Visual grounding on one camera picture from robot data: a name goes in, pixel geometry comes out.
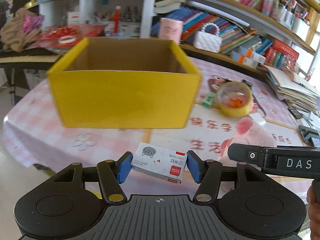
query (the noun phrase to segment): pearl bag handle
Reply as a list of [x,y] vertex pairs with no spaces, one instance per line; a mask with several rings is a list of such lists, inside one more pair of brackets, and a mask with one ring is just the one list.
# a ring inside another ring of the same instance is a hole
[[201,31],[202,31],[202,32],[205,32],[205,29],[206,29],[208,26],[214,26],[214,27],[217,29],[217,32],[216,32],[214,35],[219,36],[219,34],[220,34],[220,29],[219,29],[218,25],[216,25],[215,23],[212,23],[212,22],[207,22],[207,23],[205,23],[205,24],[202,26]]

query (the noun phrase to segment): yellow cardboard box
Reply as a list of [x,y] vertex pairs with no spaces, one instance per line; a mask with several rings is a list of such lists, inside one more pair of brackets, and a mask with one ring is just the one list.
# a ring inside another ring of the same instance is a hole
[[48,71],[66,127],[182,128],[201,73],[173,41],[85,38]]

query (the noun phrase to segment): paper stack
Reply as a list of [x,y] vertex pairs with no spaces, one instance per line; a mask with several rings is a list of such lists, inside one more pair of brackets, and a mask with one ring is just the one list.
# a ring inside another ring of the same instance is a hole
[[318,115],[316,98],[320,97],[319,91],[313,87],[303,87],[292,81],[290,77],[280,69],[263,65],[263,70],[268,76],[268,83],[276,92],[279,100],[285,100],[289,107],[305,112],[313,112]]

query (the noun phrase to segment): pink mug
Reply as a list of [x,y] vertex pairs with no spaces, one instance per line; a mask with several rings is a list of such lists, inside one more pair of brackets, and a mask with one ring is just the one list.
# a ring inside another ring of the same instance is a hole
[[180,44],[182,27],[182,21],[161,18],[158,38],[165,40],[173,40],[175,43]]

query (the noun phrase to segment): white quilted bag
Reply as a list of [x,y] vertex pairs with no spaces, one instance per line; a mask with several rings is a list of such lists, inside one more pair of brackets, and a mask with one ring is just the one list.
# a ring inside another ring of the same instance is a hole
[[[217,29],[216,34],[205,32],[205,29],[210,25],[216,27]],[[219,34],[220,34],[219,27],[212,22],[208,22],[203,25],[201,31],[198,31],[196,33],[195,40],[193,41],[193,45],[197,49],[218,53],[220,51],[221,44],[222,44],[222,39],[219,37]]]

